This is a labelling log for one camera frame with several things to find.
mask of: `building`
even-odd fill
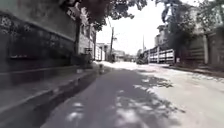
[[[121,50],[113,50],[113,54],[115,56],[115,61],[124,61],[125,52]]]
[[[161,46],[167,43],[168,29],[167,25],[159,25],[157,29],[159,30],[159,34],[155,37],[155,46]]]

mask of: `road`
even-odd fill
[[[224,79],[117,63],[41,128],[223,128]]]

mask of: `foliage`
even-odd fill
[[[204,0],[199,4],[197,21],[202,24],[205,32],[212,31],[218,24],[224,22],[222,4],[224,4],[222,0]]]
[[[193,7],[183,4],[180,0],[164,0],[160,2],[163,2],[165,6],[162,12],[162,20],[167,24],[167,43],[170,48],[178,53],[180,48],[194,36],[195,22],[191,17]]]
[[[176,7],[182,4],[180,0],[155,0],[156,5],[158,3],[163,3],[165,9],[162,12],[162,21],[165,23],[167,14],[171,11],[172,15],[174,15]]]
[[[82,0],[81,6],[86,7],[89,22],[94,24],[96,30],[101,30],[106,25],[106,18],[113,20],[120,18],[134,18],[128,12],[130,7],[136,6],[142,10],[147,5],[147,0]]]

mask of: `sunlight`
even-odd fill
[[[150,128],[134,110],[118,109],[117,114],[121,117],[117,120],[117,127],[137,126],[138,128]]]
[[[82,117],[83,117],[82,113],[73,112],[73,113],[69,114],[66,119],[68,121],[73,121],[75,118],[81,119]]]
[[[83,105],[82,105],[82,103],[74,103],[72,106],[74,106],[74,107],[82,107]]]

